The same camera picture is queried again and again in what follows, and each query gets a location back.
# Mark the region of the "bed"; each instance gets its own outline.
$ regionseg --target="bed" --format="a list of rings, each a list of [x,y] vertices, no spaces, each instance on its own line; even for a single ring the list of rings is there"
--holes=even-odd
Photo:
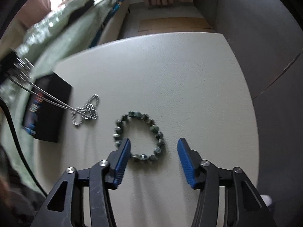
[[[52,73],[57,63],[66,57],[117,40],[128,11],[128,0],[94,0],[92,8],[66,26],[69,20],[67,14],[70,15],[75,10],[75,4],[80,8],[87,1],[89,0],[70,2],[65,10],[49,15],[27,31],[23,44],[16,51],[20,57],[26,57],[34,64],[31,71],[32,81]],[[33,167],[34,139],[21,126],[29,93],[7,80],[0,87],[0,96],[10,109],[22,151],[29,165]],[[17,153],[6,121],[1,126],[0,143],[22,181],[37,190]]]

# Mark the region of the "beaded bracelet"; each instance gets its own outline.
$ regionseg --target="beaded bracelet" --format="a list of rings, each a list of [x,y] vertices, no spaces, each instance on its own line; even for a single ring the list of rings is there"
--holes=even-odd
[[[122,133],[123,133],[123,127],[124,123],[128,122],[128,118],[136,118],[138,120],[145,121],[149,126],[151,132],[155,134],[157,141],[157,148],[154,149],[154,153],[150,156],[147,156],[146,154],[130,154],[130,157],[134,160],[134,162],[138,161],[155,161],[158,159],[158,156],[162,152],[162,148],[165,146],[165,141],[163,140],[163,133],[159,131],[159,127],[155,124],[155,121],[149,117],[148,114],[142,114],[140,112],[134,112],[129,111],[128,114],[124,114],[120,120],[116,120],[116,128],[115,128],[115,134],[113,134],[113,138],[116,141],[116,147],[119,147],[122,142]]]

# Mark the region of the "metal screw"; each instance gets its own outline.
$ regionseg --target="metal screw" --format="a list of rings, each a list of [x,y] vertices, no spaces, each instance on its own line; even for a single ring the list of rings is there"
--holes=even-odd
[[[203,160],[203,161],[201,161],[200,165],[201,166],[209,166],[210,162],[208,160]]]
[[[66,169],[67,173],[74,173],[76,171],[76,169],[74,167],[69,167]]]
[[[236,172],[236,173],[242,173],[243,170],[240,167],[235,167],[234,168],[234,172]]]
[[[109,164],[109,162],[107,161],[107,160],[101,160],[100,162],[99,162],[99,165],[100,166],[107,166]]]

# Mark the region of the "blue gripper pad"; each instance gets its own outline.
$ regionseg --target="blue gripper pad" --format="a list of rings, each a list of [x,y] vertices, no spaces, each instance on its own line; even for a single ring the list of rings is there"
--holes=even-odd
[[[131,153],[131,142],[130,142],[130,140],[128,140],[123,148],[121,156],[115,167],[115,179],[113,182],[115,188],[117,188],[118,185],[121,184],[121,182],[122,182],[124,171],[125,171],[130,153]]]
[[[195,178],[196,168],[194,166],[194,162],[190,157],[190,150],[185,138],[180,138],[178,141],[178,155],[183,167],[183,171],[187,180],[187,183],[193,188],[196,188],[196,184],[198,183]]]

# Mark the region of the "white table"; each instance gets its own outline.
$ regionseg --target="white table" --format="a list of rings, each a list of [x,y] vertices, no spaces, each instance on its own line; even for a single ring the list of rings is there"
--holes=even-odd
[[[167,152],[152,165],[128,163],[122,184],[110,191],[118,226],[191,225],[199,191],[186,183],[177,153],[180,137],[218,167],[242,167],[256,185],[254,108],[223,35],[133,37],[69,57],[55,72],[73,86],[73,107],[83,106],[91,94],[100,96],[99,118],[77,129],[68,112],[62,143],[40,142],[35,147],[36,174],[47,190],[67,167],[84,169],[106,159],[115,149],[115,120],[129,110],[150,114],[164,133]],[[140,121],[131,122],[125,136],[134,153],[150,154],[155,147],[153,135]],[[222,209],[220,204],[218,224]]]

